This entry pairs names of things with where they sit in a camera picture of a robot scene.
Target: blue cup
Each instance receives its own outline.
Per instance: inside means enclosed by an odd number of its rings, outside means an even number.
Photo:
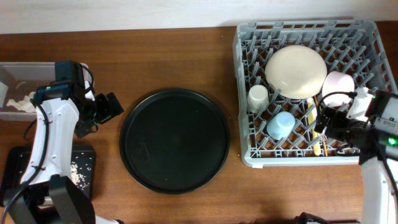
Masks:
[[[268,135],[276,140],[286,138],[293,131],[294,116],[286,111],[280,112],[272,118],[267,125]]]

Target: gray dish rack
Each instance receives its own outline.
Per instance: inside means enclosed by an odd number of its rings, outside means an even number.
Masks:
[[[234,71],[239,95],[239,133],[242,161],[251,167],[314,166],[357,164],[358,156],[331,156],[343,142],[327,139],[330,156],[325,156],[320,137],[312,139],[315,122],[308,124],[305,100],[286,98],[273,90],[265,79],[265,67],[272,54],[289,45],[316,50],[328,72],[339,71],[354,78],[355,86],[371,90],[397,87],[376,24],[373,21],[277,21],[240,24],[233,42]],[[269,106],[259,114],[247,109],[247,95],[253,85],[269,91]],[[275,141],[264,129],[267,121],[281,111],[291,112],[296,123],[288,138]],[[319,142],[320,156],[313,154]]]

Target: black round tray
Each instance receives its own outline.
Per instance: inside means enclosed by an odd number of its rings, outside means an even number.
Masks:
[[[167,90],[139,103],[124,121],[120,153],[143,186],[182,194],[209,182],[229,151],[229,128],[220,109],[205,96]]]

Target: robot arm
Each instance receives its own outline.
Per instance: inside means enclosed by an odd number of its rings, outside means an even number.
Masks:
[[[350,95],[354,100],[349,111],[324,108],[315,131],[361,150],[363,223],[397,223],[398,96],[369,94],[367,88]]]
[[[37,128],[29,165],[21,179],[24,188],[6,197],[5,212],[9,210],[16,223],[122,223],[96,216],[90,200],[71,181],[73,133],[82,138],[123,112],[113,93],[94,98],[93,85],[84,79],[84,70],[92,82],[93,76],[84,65],[58,62],[55,81],[38,88],[34,95]],[[50,198],[53,206],[37,209],[45,198]]]

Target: wooden table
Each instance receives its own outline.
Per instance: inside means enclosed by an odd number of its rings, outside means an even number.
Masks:
[[[378,22],[393,73],[398,72],[398,22]],[[87,63],[96,92],[113,91],[125,112],[75,143],[97,153],[93,205],[97,214],[125,223],[277,223],[302,212],[327,220],[358,220],[362,214],[360,166],[265,167],[240,158],[238,94],[232,41],[236,28],[119,30],[0,35],[2,62]],[[231,130],[221,172],[199,190],[158,194],[139,185],[119,155],[119,133],[143,96],[164,88],[199,91],[215,100]],[[28,123],[0,121],[0,171],[14,146],[29,145]]]

